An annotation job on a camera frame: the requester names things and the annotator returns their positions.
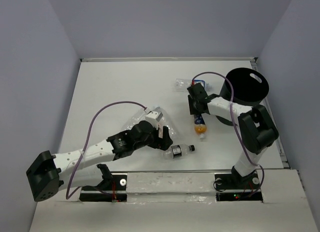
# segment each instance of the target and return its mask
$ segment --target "white wall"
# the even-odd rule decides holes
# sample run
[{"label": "white wall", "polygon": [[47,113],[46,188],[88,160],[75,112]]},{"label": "white wall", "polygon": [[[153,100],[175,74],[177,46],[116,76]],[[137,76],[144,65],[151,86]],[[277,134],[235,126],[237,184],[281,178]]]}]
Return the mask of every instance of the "white wall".
[{"label": "white wall", "polygon": [[26,170],[57,152],[79,58],[48,0],[0,0],[0,231],[26,232]]},{"label": "white wall", "polygon": [[290,165],[320,228],[320,0],[292,0],[265,45],[260,71]]},{"label": "white wall", "polygon": [[81,58],[257,56],[291,0],[50,0]]}]

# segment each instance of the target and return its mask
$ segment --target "clear water bottle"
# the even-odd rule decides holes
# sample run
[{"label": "clear water bottle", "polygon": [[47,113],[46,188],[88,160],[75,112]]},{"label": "clear water bottle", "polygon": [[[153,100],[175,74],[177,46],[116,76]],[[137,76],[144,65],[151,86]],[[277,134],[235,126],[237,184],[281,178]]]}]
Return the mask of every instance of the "clear water bottle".
[{"label": "clear water bottle", "polygon": [[[191,79],[184,79],[184,78],[177,78],[175,80],[175,91],[177,92],[187,92],[187,88],[191,86],[192,80]],[[195,79],[194,83],[201,83],[204,87],[205,91],[210,91],[212,87],[206,83],[204,80]]]},{"label": "clear water bottle", "polygon": [[178,144],[171,146],[167,151],[163,152],[163,157],[166,160],[172,160],[186,156],[190,152],[195,151],[194,145]]}]

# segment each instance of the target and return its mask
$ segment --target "red wire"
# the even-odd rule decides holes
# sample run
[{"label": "red wire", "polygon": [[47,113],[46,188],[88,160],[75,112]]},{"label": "red wire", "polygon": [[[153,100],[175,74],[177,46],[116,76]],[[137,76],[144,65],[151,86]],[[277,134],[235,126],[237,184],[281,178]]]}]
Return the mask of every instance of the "red wire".
[{"label": "red wire", "polygon": [[241,196],[246,192],[247,186],[244,187],[243,192],[241,193]]},{"label": "red wire", "polygon": [[116,196],[116,182],[113,181],[112,183],[112,200],[116,200],[117,196]]},{"label": "red wire", "polygon": [[249,186],[251,188],[251,193],[249,194],[249,197],[251,197],[253,195],[253,193],[254,193],[254,187],[252,186],[251,183],[249,183]]}]

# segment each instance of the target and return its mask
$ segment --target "white tabletop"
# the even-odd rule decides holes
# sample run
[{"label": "white tabletop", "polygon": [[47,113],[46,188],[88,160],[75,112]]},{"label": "white tabletop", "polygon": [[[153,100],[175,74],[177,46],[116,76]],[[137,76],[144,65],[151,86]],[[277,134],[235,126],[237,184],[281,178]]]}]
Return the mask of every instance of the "white tabletop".
[{"label": "white tabletop", "polygon": [[[103,106],[116,101],[136,101],[147,107],[163,107],[181,134],[174,144],[194,145],[196,152],[185,158],[163,160],[161,151],[149,147],[132,156],[109,162],[111,171],[192,171],[230,170],[241,154],[241,146],[231,126],[205,114],[207,140],[200,141],[189,114],[187,92],[175,92],[176,78],[214,71],[226,75],[234,68],[251,68],[249,61],[129,61],[83,62],[79,70],[59,153],[83,147],[92,117]],[[224,80],[215,75],[201,79],[219,94]],[[100,142],[121,131],[123,124],[138,110],[136,105],[121,104],[106,109],[96,119],[89,144]],[[260,160],[265,169],[283,168],[276,144]]]},{"label": "white tabletop", "polygon": [[[260,201],[216,202],[213,174],[186,172],[191,180],[167,176],[171,183],[154,183],[154,173],[129,176],[133,188],[152,194],[128,194],[129,202],[57,201],[54,196],[37,204],[30,232],[317,232],[298,174],[290,169],[267,169]],[[203,190],[194,199],[182,191]],[[163,187],[171,193],[164,196]]]}]

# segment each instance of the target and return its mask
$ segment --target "bottle cap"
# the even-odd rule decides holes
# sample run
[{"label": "bottle cap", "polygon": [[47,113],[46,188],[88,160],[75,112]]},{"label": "bottle cap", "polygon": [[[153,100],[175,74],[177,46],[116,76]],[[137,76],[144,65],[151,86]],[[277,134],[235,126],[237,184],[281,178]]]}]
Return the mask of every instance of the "bottle cap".
[{"label": "bottle cap", "polygon": [[199,138],[200,140],[203,140],[206,138],[206,135],[204,133],[199,134]]}]

